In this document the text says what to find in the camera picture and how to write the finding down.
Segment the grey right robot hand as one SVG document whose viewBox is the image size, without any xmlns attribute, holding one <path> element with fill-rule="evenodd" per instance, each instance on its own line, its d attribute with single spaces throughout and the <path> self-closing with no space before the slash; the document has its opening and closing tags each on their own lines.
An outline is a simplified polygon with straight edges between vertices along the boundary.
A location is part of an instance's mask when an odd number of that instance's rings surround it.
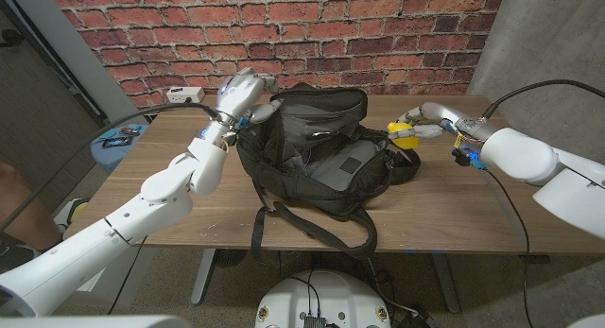
<svg viewBox="0 0 605 328">
<path fill-rule="evenodd" d="M 406 123 L 410 129 L 389 130 L 389 139 L 416 137 L 431 139 L 445 131 L 461 134 L 471 142 L 485 142 L 498 128 L 489 124 L 484 118 L 473 118 L 448 106 L 435 102 L 426 102 L 414 108 L 397 120 Z"/>
</svg>

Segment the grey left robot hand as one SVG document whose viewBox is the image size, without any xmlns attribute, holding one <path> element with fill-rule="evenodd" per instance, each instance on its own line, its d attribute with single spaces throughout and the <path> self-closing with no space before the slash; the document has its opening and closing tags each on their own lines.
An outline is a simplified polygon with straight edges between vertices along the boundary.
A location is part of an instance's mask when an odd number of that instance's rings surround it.
<svg viewBox="0 0 605 328">
<path fill-rule="evenodd" d="M 252 68 L 245 68 L 231 76 L 221 86 L 216 96 L 218 116 L 208 129 L 230 131 L 240 118 L 251 110 L 251 122 L 254 124 L 268 120 L 281 106 L 279 100 L 256 106 L 263 92 L 276 93 L 277 79 L 265 73 L 257 73 Z"/>
</svg>

